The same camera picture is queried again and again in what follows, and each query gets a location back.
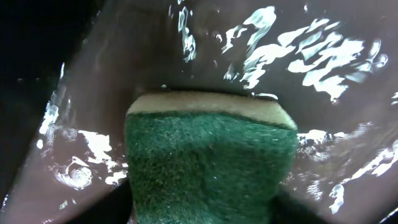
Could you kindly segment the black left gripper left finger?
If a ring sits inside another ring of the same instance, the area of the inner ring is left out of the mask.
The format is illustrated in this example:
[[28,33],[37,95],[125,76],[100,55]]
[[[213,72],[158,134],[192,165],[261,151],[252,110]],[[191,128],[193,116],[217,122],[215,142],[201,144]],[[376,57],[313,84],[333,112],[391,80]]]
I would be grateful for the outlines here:
[[67,224],[126,224],[133,208],[131,187],[125,180],[86,211]]

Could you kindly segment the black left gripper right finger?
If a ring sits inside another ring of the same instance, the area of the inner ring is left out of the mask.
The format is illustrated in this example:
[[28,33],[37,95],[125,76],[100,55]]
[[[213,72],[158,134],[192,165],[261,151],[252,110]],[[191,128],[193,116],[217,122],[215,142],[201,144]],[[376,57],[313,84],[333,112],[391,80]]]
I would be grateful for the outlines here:
[[273,224],[328,224],[286,191],[280,191],[276,195],[273,209]]

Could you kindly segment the green and yellow sponge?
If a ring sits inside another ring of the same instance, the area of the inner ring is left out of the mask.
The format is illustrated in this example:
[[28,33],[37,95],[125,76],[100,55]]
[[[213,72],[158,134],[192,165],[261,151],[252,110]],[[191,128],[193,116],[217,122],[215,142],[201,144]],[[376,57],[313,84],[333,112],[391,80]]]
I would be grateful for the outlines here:
[[269,223],[297,125],[276,102],[222,93],[141,95],[124,125],[138,223]]

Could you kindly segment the black water tray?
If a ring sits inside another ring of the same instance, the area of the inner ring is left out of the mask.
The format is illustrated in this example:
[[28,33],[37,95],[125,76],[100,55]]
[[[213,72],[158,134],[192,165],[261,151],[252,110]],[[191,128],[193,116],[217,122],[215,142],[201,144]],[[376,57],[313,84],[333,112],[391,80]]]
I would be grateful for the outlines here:
[[1,222],[67,223],[129,181],[127,111],[170,91],[278,103],[278,193],[397,222],[396,1],[2,1]]

